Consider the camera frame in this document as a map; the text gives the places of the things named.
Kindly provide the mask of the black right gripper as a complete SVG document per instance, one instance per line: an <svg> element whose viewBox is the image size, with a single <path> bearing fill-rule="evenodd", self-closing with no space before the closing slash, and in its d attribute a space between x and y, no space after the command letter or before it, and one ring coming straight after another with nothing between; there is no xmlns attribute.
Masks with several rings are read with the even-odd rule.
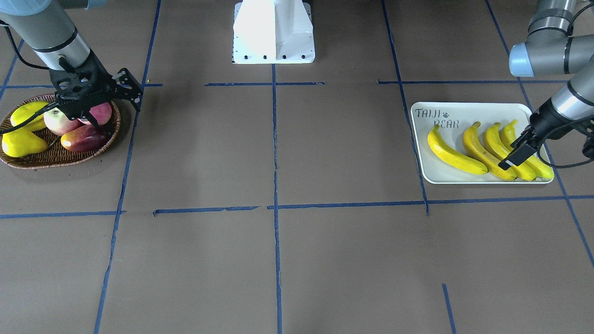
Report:
<svg viewBox="0 0 594 334"><path fill-rule="evenodd" d="M79 66L63 54L58 55L62 70L49 70L55 87L55 101L70 120L81 119L95 128L100 128L91 107L109 102L113 97L132 104L140 112L142 85L127 69L121 68L114 76L109 74L93 51Z"/></svg>

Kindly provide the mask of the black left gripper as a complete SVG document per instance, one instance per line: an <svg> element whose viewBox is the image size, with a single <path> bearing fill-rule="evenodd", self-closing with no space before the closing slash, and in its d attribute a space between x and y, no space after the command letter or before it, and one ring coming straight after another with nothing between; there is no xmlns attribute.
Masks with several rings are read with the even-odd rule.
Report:
<svg viewBox="0 0 594 334"><path fill-rule="evenodd" d="M511 146L513 150L500 161L498 167L508 170L511 167L519 167L539 150L539 144L545 141L545 137L551 140L559 140L571 131L575 130L570 125L572 120L562 116L556 110L549 98L529 118L529 125L515 139ZM594 137L586 139L582 148L582 155L586 158L594 158Z"/></svg>

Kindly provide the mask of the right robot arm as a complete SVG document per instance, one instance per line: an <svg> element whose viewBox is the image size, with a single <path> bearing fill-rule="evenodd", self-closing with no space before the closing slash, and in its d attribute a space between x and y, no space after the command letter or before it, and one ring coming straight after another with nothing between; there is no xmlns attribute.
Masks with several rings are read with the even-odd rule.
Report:
<svg viewBox="0 0 594 334"><path fill-rule="evenodd" d="M37 116L58 108L68 120L86 120L98 127L91 108L113 99L139 110L142 87L127 68L111 75L66 13L91 9L103 0L3 0L1 23L13 28L43 61L55 88L54 101Z"/></svg>

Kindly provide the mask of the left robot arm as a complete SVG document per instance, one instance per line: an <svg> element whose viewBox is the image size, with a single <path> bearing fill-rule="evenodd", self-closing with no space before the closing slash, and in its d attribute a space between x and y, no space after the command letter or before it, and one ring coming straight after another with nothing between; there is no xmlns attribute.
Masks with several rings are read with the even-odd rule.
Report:
<svg viewBox="0 0 594 334"><path fill-rule="evenodd" d="M529 123L499 167L517 167L539 156L547 140L571 131L586 137L582 154L593 161L594 45L593 36L574 35L581 11L575 0L539 0L526 41L509 53L509 70L516 77L571 75L571 79L529 116Z"/></svg>

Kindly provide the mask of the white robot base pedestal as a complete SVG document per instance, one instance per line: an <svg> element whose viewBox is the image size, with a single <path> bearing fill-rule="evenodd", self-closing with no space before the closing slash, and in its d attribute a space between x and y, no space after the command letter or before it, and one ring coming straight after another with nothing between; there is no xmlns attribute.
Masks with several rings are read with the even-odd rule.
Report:
<svg viewBox="0 0 594 334"><path fill-rule="evenodd" d="M235 4L235 64L310 64L316 59L310 3L242 0Z"/></svg>

